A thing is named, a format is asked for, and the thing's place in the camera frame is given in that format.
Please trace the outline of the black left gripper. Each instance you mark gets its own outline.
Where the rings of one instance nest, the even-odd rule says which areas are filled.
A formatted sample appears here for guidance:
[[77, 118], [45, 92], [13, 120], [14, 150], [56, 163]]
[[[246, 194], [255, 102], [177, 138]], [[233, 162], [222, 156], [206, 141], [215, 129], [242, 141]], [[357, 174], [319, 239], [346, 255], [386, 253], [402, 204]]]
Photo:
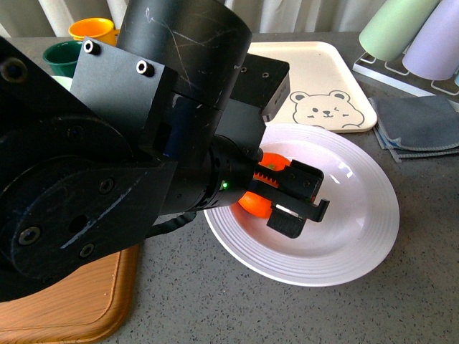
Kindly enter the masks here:
[[289, 160], [290, 165], [283, 170], [273, 171], [259, 164], [263, 154], [257, 150], [250, 157], [230, 139], [214, 137], [200, 166], [176, 168], [160, 213], [238, 204], [250, 191], [272, 202], [268, 227], [288, 238], [298, 238], [305, 219], [321, 222], [330, 204], [326, 199], [315, 202], [323, 172], [295, 160]]

